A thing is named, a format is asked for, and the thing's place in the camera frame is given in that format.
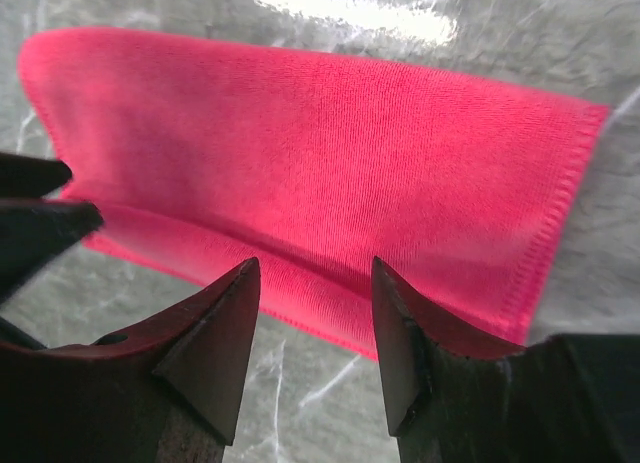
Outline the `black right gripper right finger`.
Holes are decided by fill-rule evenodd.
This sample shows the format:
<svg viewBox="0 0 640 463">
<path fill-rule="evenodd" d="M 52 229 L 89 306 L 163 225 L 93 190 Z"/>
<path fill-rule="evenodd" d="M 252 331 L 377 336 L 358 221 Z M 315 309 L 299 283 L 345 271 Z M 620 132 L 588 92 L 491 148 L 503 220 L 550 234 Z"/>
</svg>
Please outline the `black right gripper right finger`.
<svg viewBox="0 0 640 463">
<path fill-rule="evenodd" d="M 404 462 L 635 462 L 639 338 L 495 337 L 372 264 L 388 431 Z"/>
</svg>

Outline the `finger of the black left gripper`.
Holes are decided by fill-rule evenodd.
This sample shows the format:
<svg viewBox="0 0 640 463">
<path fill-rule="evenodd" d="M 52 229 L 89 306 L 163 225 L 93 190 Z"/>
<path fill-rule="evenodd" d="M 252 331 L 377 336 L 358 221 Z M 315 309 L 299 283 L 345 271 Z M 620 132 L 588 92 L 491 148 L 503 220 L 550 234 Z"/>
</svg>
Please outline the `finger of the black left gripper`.
<svg viewBox="0 0 640 463">
<path fill-rule="evenodd" d="M 1 300 L 103 224 L 89 202 L 1 201 Z"/>
<path fill-rule="evenodd" d="M 2 198 L 42 198 L 64 186 L 71 178 L 71 169 L 60 160 L 1 154 Z"/>
</svg>

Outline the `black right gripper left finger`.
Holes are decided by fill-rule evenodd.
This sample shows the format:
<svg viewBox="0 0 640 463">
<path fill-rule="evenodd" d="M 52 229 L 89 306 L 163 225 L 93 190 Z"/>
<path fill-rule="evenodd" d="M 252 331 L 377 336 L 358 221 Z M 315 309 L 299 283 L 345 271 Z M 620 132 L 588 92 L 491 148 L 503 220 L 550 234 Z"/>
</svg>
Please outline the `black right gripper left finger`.
<svg viewBox="0 0 640 463">
<path fill-rule="evenodd" d="M 5 462 L 218 462 L 234 442 L 260 299 L 248 259 L 89 345 L 1 331 Z"/>
</svg>

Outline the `pink red towel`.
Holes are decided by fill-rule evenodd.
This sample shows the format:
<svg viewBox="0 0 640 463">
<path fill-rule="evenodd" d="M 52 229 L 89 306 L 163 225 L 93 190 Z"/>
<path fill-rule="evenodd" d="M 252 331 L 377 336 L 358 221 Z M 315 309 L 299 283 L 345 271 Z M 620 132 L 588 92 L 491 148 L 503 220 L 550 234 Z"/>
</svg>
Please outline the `pink red towel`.
<svg viewBox="0 0 640 463">
<path fill-rule="evenodd" d="M 604 106 L 380 59 L 90 27 L 30 37 L 26 95 L 96 251 L 207 285 L 255 257 L 261 309 L 377 355 L 381 258 L 522 344 Z"/>
</svg>

